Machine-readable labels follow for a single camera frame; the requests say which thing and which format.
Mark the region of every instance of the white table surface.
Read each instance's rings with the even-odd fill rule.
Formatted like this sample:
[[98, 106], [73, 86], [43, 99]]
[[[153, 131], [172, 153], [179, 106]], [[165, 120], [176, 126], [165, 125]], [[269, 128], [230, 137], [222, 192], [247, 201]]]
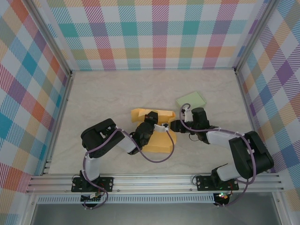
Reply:
[[[175, 100], [193, 91], [206, 99], [211, 125], [241, 133], [251, 130], [232, 70], [76, 72], [49, 173], [79, 173], [85, 153], [80, 134], [85, 129], [112, 118], [118, 127], [133, 132], [136, 123], [131, 123], [130, 112], [135, 108], [171, 110], [178, 117]], [[153, 160], [167, 157], [145, 154]], [[231, 162], [229, 149], [177, 133], [175, 152], [166, 162], [154, 164], [116, 146], [101, 158], [100, 173], [206, 173]]]

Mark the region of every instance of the yellow paper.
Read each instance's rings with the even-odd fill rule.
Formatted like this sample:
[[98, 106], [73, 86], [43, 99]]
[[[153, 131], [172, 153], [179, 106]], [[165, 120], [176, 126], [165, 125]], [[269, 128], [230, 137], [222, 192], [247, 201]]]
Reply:
[[[158, 113], [158, 125], [161, 125], [162, 123], [170, 123], [175, 120], [175, 112], [173, 111], [166, 111], [166, 110], [153, 110], [153, 109], [134, 109], [131, 111], [131, 121], [132, 122], [139, 122], [138, 125], [140, 125], [144, 119], [145, 115], [150, 113], [151, 111], [155, 111]], [[174, 144], [176, 144], [177, 137], [176, 134], [169, 130], [169, 133], [174, 141]], [[164, 152], [164, 153], [170, 153], [172, 151], [172, 142], [166, 132], [160, 133], [157, 131], [154, 131], [153, 135], [151, 136], [149, 143], [143, 147], [143, 151], [149, 151], [149, 152]]]

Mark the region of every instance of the green sticky note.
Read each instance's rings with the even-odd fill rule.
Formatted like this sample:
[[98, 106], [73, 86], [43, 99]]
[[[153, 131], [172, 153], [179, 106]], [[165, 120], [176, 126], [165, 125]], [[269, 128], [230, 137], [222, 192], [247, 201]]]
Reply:
[[195, 109], [197, 107], [203, 107], [206, 104], [204, 98], [197, 91], [178, 98], [176, 102], [179, 107], [181, 107], [185, 103], [190, 103], [191, 109]]

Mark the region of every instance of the marble surface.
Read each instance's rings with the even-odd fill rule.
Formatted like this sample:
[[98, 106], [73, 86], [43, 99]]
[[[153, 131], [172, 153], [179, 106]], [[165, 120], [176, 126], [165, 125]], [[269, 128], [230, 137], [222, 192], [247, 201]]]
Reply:
[[[107, 118], [129, 133], [130, 112], [135, 108], [175, 111], [175, 100], [198, 91], [207, 101], [211, 125], [232, 131], [251, 130], [240, 90], [232, 70], [140, 70], [76, 72], [49, 173], [79, 173], [85, 149], [80, 134]], [[145, 153], [153, 160], [165, 153]], [[101, 157], [101, 173], [205, 173], [233, 161], [231, 151], [189, 140], [177, 133], [172, 157], [154, 164], [140, 154], [128, 155], [114, 147]]]

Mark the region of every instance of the yellow envelope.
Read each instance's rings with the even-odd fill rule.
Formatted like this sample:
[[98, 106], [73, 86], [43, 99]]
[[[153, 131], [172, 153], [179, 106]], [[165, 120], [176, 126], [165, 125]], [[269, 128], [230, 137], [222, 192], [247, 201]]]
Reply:
[[[138, 125], [140, 125], [142, 122], [144, 122], [145, 115], [150, 113], [151, 111], [155, 111], [158, 113], [158, 125], [161, 125], [162, 123], [170, 123], [175, 120], [175, 112], [173, 111], [166, 111], [166, 110], [156, 110], [156, 109], [134, 109], [131, 111], [131, 121], [137, 122]], [[176, 144], [177, 136], [176, 134], [169, 130], [169, 133], [174, 141], [174, 144]], [[166, 132], [160, 133], [157, 131], [154, 131], [153, 135], [151, 136], [149, 143], [142, 148], [143, 151], [149, 151], [149, 152], [163, 152], [163, 153], [170, 153], [172, 151], [172, 142], [170, 140], [170, 137]]]

